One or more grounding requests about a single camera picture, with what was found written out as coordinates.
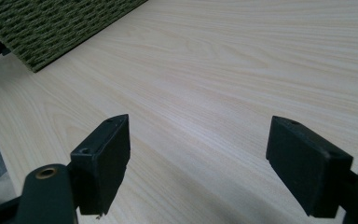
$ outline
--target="table top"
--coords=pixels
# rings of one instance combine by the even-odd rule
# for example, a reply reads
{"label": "table top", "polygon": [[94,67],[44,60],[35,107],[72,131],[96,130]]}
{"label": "table top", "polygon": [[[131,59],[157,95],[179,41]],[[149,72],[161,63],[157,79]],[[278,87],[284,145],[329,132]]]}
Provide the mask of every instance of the table top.
{"label": "table top", "polygon": [[358,1],[150,0],[34,74],[0,56],[0,148],[33,169],[129,114],[109,214],[80,223],[340,223],[307,217],[266,160],[273,115],[354,157]]}

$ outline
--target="wooden table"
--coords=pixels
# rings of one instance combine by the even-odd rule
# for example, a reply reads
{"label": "wooden table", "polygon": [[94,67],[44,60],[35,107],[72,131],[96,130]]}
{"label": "wooden table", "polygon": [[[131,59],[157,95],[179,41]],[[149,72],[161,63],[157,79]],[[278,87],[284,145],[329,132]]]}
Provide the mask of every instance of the wooden table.
{"label": "wooden table", "polygon": [[32,73],[0,57],[0,148],[16,192],[130,114],[107,217],[80,223],[340,223],[306,217],[265,159],[272,115],[355,158],[358,1],[150,0]]}

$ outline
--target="light wood grain surface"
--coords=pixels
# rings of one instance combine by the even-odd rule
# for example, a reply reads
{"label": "light wood grain surface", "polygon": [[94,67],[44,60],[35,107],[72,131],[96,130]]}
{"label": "light wood grain surface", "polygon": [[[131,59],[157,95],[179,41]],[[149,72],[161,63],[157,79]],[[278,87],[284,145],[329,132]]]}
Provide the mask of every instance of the light wood grain surface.
{"label": "light wood grain surface", "polygon": [[341,223],[306,217],[265,159],[272,115],[354,156],[358,1],[149,0],[33,74],[0,57],[0,148],[16,192],[109,117],[131,160],[80,223]]}

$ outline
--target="screw hole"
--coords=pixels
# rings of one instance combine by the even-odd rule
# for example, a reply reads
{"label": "screw hole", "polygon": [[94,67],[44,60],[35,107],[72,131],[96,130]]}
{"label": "screw hole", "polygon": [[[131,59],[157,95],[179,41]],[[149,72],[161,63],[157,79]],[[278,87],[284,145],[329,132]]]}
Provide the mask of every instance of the screw hole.
{"label": "screw hole", "polygon": [[89,149],[89,148],[82,148],[82,149],[80,149],[80,153],[89,154],[89,153],[90,153],[90,149]]}
{"label": "screw hole", "polygon": [[47,179],[57,174],[57,169],[54,167],[46,168],[36,174],[37,179]]}

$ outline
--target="green woven mat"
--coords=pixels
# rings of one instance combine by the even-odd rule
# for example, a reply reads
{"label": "green woven mat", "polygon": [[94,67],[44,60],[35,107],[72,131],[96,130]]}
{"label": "green woven mat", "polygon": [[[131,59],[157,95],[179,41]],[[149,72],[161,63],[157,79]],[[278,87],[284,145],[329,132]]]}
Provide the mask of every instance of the green woven mat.
{"label": "green woven mat", "polygon": [[0,0],[0,41],[37,72],[147,0]]}

